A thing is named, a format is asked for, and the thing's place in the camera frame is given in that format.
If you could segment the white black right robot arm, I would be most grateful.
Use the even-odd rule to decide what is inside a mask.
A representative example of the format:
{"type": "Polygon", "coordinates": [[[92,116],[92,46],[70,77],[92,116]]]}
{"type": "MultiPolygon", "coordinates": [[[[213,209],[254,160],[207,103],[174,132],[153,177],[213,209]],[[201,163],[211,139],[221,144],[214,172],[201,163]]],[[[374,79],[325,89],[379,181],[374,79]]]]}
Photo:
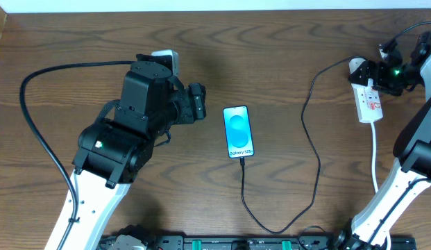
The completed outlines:
{"type": "Polygon", "coordinates": [[[354,216],[332,243],[332,249],[382,249],[387,234],[408,205],[431,186],[431,31],[419,35],[410,62],[403,63],[397,41],[381,44],[382,61],[352,59],[348,80],[368,108],[378,102],[366,89],[395,97],[416,86],[425,88],[425,104],[399,134],[393,167],[362,212],[354,216]]]}

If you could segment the blue Galaxy smartphone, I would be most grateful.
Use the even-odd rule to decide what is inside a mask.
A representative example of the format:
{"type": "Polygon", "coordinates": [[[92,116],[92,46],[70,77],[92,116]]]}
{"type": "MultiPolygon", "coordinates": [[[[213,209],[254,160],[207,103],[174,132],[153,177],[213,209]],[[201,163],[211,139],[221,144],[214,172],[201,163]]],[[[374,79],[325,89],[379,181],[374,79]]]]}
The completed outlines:
{"type": "Polygon", "coordinates": [[[255,154],[248,108],[234,106],[223,109],[223,121],[229,158],[255,154]]]}

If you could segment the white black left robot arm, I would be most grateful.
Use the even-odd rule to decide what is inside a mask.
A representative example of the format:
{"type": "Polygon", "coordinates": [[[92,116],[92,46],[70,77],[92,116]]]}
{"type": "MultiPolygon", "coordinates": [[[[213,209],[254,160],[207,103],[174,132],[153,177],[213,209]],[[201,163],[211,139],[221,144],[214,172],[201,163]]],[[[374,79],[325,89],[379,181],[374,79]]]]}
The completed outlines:
{"type": "Polygon", "coordinates": [[[178,73],[178,54],[170,49],[139,54],[131,63],[120,99],[108,102],[78,137],[70,176],[75,194],[65,199],[67,206],[78,201],[78,211],[68,219],[70,209],[63,207],[47,249],[95,249],[155,141],[173,125],[205,118],[205,87],[185,87],[178,73]]]}

